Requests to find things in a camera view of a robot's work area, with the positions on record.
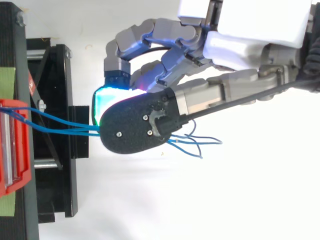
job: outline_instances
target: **glowing led light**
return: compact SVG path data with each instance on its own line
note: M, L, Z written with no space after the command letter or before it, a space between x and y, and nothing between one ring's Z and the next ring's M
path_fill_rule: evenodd
M105 111L112 105L129 99L132 97L145 94L146 92L140 89L135 90L125 90L112 87L103 87L96 91L94 100L94 119L97 125L100 124L100 119Z

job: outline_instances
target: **red label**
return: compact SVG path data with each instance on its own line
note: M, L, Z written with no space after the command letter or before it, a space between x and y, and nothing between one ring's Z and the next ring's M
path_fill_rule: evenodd
M33 96L34 95L34 92L36 90L36 85L35 85L35 82L29 72L29 92L30 92L30 95Z

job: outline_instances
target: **red plastic holder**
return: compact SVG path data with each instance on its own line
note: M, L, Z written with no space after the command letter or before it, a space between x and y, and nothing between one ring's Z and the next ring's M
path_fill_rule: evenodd
M0 107L20 108L19 100L0 99ZM28 119L27 110L16 113ZM0 197L11 194L31 180L29 127L0 112Z

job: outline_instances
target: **green tape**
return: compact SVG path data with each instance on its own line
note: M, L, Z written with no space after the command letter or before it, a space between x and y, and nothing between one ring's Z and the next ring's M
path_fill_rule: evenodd
M15 75L15 67L0 67L0 99L14 98Z
M14 217L16 192L0 198L0 217Z
M15 67L0 67L0 99L13 99L15 92ZM0 217L14 217L16 193L0 197Z

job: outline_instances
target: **white wall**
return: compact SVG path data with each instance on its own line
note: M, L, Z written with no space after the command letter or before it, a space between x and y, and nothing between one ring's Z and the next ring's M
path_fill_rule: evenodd
M104 82L105 46L148 18L175 19L178 0L16 0L27 36L73 51L73 102L89 105ZM159 58L135 60L132 71ZM218 74L207 70L204 78ZM39 226L41 240L318 240L320 96L299 90L197 121L224 141L204 159L169 145L116 155L98 138L77 160L79 212Z

